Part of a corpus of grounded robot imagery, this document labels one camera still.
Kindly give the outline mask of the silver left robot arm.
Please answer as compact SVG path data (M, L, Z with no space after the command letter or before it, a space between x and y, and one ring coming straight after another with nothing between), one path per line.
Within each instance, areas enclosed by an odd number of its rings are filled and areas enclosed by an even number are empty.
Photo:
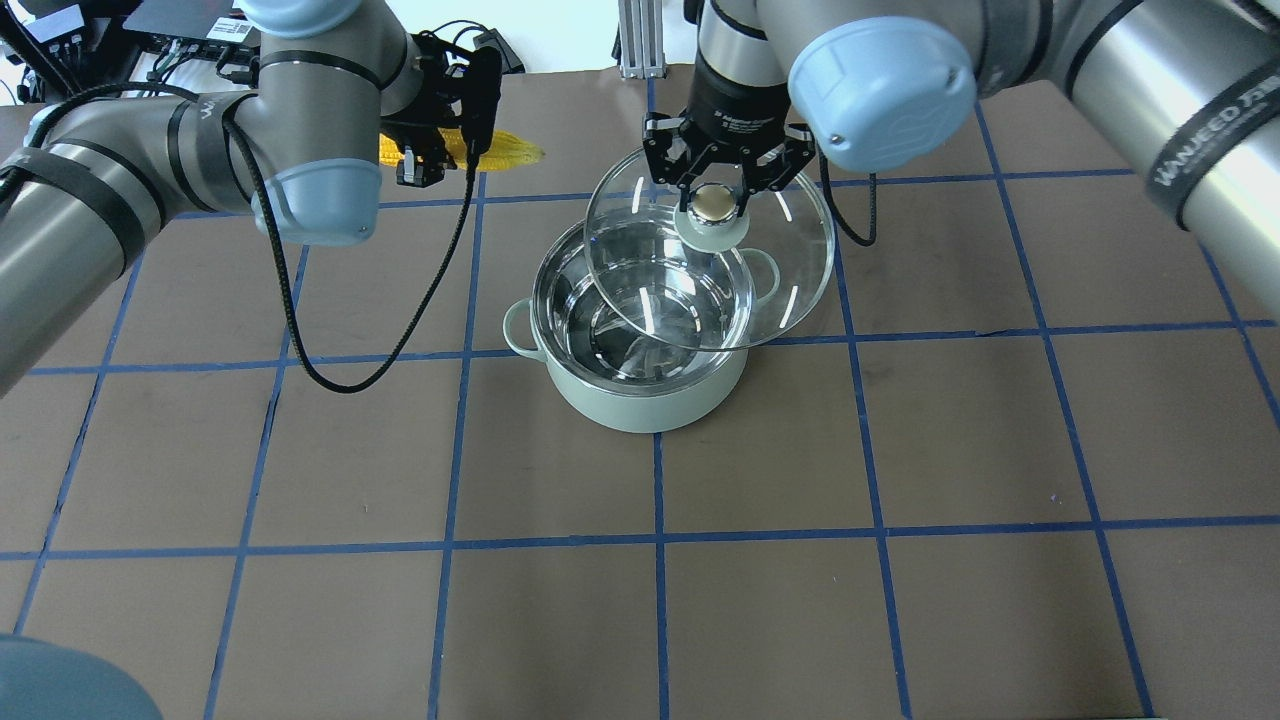
M257 85L195 94L128 83L42 111L3 163L3 388L13 388L187 211L251 215L284 242L349 246L397 182L426 187L492 146L503 59L410 33L384 1L246 1Z

